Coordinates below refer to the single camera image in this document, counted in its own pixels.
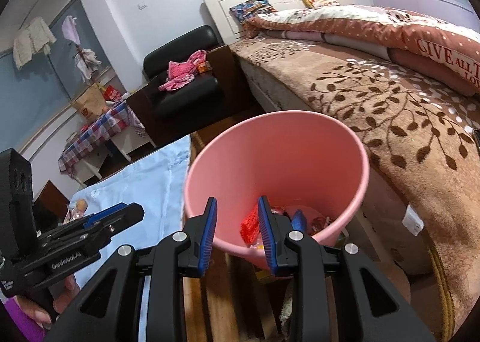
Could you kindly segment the pink white wrapper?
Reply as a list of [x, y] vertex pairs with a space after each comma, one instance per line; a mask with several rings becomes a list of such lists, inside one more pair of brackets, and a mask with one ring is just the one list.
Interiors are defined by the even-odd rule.
[[278, 214], [278, 215], [284, 215], [286, 217], [289, 216], [289, 214], [281, 207], [272, 207], [271, 208], [272, 213]]

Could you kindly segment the dark red wrapper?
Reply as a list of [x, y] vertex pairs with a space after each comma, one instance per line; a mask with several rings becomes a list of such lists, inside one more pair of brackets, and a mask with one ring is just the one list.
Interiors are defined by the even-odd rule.
[[312, 220], [311, 222], [311, 225], [310, 225], [310, 230], [309, 230], [309, 234], [311, 236], [319, 233], [320, 231], [322, 231], [323, 229], [327, 228], [330, 224], [332, 224], [334, 220], [331, 219], [329, 216], [327, 217], [317, 217], [315, 219]]

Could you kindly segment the blue foam net sleeve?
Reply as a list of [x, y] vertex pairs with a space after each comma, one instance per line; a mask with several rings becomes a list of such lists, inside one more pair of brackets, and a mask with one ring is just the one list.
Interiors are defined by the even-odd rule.
[[295, 231], [302, 232], [303, 234], [307, 233], [308, 224], [307, 219], [304, 216], [304, 213], [301, 210], [296, 210], [293, 217], [291, 218], [291, 225]]

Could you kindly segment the red foam net sleeve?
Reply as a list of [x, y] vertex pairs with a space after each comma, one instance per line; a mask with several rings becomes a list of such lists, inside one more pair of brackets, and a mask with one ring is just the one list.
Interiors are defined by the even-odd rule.
[[245, 245], [253, 246], [260, 234], [258, 206], [254, 206], [247, 216], [241, 221], [240, 236]]

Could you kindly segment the walnut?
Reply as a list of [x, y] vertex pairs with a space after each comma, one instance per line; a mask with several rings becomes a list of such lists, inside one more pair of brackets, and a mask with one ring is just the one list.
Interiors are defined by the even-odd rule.
[[74, 211], [77, 215], [82, 216], [88, 208], [88, 203], [85, 199], [76, 200]]

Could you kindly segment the light blue cloth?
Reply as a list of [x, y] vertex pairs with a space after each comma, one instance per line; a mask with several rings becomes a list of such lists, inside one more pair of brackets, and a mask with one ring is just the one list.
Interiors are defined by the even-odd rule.
[[145, 212], [140, 223], [115, 235], [112, 242], [100, 250], [101, 258], [97, 262], [75, 273], [81, 288], [121, 245], [131, 245], [136, 250], [149, 248], [181, 229], [184, 185], [191, 160], [190, 138], [189, 135], [182, 137], [72, 196], [70, 207], [79, 200], [86, 201], [86, 215], [120, 202], [135, 202]]

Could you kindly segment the white side table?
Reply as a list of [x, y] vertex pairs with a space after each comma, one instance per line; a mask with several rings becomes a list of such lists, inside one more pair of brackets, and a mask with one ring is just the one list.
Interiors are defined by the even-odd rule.
[[88, 153], [73, 167], [73, 179], [82, 187], [100, 182], [157, 148], [147, 133], [128, 127]]

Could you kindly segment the plaid tablecloth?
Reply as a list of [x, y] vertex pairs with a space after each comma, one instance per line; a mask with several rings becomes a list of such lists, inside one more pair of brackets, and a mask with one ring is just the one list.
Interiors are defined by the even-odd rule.
[[58, 159], [59, 171], [74, 176], [74, 166], [80, 160], [128, 127], [133, 127], [139, 136], [145, 137], [145, 128], [131, 107], [125, 100], [117, 102], [65, 146]]

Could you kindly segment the brown paper bag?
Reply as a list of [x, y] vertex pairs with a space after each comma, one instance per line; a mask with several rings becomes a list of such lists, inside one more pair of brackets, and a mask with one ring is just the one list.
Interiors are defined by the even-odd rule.
[[81, 94], [72, 106], [85, 119], [86, 123], [94, 123], [107, 107], [106, 100], [97, 84], [92, 84]]

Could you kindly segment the hanging white clothes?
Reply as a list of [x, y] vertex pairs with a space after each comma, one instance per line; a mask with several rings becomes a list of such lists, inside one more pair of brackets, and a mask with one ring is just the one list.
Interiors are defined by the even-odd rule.
[[94, 72], [96, 72], [102, 64], [102, 62], [97, 59], [96, 53], [90, 49], [78, 50], [74, 61], [85, 83], [91, 82]]

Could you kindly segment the pink clothing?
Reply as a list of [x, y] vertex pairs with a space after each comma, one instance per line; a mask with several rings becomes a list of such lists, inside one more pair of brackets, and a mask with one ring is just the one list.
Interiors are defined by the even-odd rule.
[[206, 57], [207, 51], [198, 50], [184, 62], [169, 61], [166, 80], [158, 90], [173, 92], [190, 84], [200, 73], [200, 67], [205, 64]]

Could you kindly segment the hanging beige garment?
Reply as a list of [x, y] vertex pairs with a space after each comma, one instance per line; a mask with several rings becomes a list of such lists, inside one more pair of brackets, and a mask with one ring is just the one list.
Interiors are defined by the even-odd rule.
[[28, 26], [19, 31], [13, 42], [12, 54], [16, 68], [21, 70], [35, 54], [50, 54], [50, 46], [56, 41], [55, 35], [41, 17], [32, 19]]

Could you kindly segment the bed with brown blanket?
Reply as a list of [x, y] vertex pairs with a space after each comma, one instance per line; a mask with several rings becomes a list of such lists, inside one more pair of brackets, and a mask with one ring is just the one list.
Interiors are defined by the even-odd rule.
[[[479, 339], [479, 93], [465, 96], [395, 58], [332, 34], [253, 30], [247, 0], [203, 0], [268, 112], [311, 110], [359, 137], [371, 176], [361, 211], [382, 250], [437, 279], [440, 341]], [[302, 0], [268, 0], [279, 11]], [[360, 5], [337, 0], [339, 5]]]

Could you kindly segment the colourful pillow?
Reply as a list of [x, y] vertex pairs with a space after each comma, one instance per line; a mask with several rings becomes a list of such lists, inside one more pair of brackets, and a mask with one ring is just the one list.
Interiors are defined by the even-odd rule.
[[277, 10], [268, 0], [247, 0], [232, 6], [229, 11], [240, 24], [244, 24], [258, 14], [276, 12]]

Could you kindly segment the polka dot folded quilt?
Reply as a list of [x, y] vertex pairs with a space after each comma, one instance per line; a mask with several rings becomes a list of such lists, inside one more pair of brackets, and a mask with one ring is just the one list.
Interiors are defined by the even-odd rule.
[[408, 67], [465, 95], [479, 93], [479, 33], [439, 18], [392, 7], [335, 5], [318, 9], [262, 12], [247, 31], [320, 33], [393, 51]]

